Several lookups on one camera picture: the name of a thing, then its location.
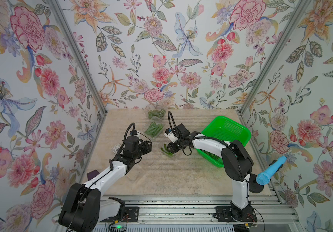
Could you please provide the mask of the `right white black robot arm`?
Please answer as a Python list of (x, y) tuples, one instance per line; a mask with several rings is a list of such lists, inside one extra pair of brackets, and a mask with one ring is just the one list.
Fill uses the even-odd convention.
[(199, 149), (221, 158), (226, 174), (232, 179), (231, 218), (235, 221), (243, 221), (252, 210), (249, 180), (253, 167), (253, 160), (243, 144), (238, 140), (224, 141), (197, 131), (191, 133), (183, 124), (175, 123), (171, 111), (168, 111), (167, 116), (170, 128), (164, 135), (171, 142), (166, 150), (174, 154), (180, 150), (184, 152), (185, 149)]

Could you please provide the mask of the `green peppers pile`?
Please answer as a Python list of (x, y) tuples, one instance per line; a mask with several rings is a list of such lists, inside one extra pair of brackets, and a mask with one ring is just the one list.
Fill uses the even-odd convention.
[(202, 150), (202, 152), (205, 154), (205, 156), (206, 156), (209, 160), (213, 160), (213, 161), (215, 161), (215, 162), (222, 162), (222, 159), (221, 159), (219, 156), (217, 156), (217, 155), (215, 155), (215, 154), (213, 154), (213, 153), (210, 153), (210, 152), (208, 152), (208, 151), (205, 151), (205, 150)]

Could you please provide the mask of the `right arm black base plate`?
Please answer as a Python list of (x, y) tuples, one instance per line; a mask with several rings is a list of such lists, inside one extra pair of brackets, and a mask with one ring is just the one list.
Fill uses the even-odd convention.
[(247, 206), (244, 209), (231, 206), (217, 206), (213, 217), (218, 222), (257, 222), (257, 216), (253, 207)]

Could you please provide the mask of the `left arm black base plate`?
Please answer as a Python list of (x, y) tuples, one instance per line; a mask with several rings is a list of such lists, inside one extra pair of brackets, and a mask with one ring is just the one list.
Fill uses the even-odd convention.
[(99, 222), (103, 223), (112, 223), (112, 222), (138, 222), (139, 217), (139, 207), (125, 207), (124, 216), (123, 217), (110, 217)]

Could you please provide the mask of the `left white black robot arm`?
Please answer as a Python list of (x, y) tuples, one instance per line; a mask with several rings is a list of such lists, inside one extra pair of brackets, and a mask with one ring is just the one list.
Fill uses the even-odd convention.
[(70, 187), (58, 223), (68, 232), (91, 232), (98, 222), (106, 219), (110, 219), (111, 224), (126, 219), (123, 200), (101, 198), (151, 150), (152, 141), (135, 129), (135, 123), (131, 123), (115, 157), (109, 160), (109, 167), (84, 184), (75, 183)]

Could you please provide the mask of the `green plastic mesh basket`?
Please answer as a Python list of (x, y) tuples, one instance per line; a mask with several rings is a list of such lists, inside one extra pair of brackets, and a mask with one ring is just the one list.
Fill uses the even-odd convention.
[[(248, 128), (242, 126), (241, 124), (233, 121), (224, 116), (216, 117), (210, 124), (208, 124), (203, 130), (202, 133), (205, 136), (215, 137), (220, 140), (224, 141), (240, 141), (243, 146), (251, 139), (252, 135)], [(215, 162), (213, 160), (209, 160), (202, 150), (196, 150), (198, 154), (208, 160), (210, 163), (215, 165), (218, 168), (223, 168), (223, 161), (222, 162)]]

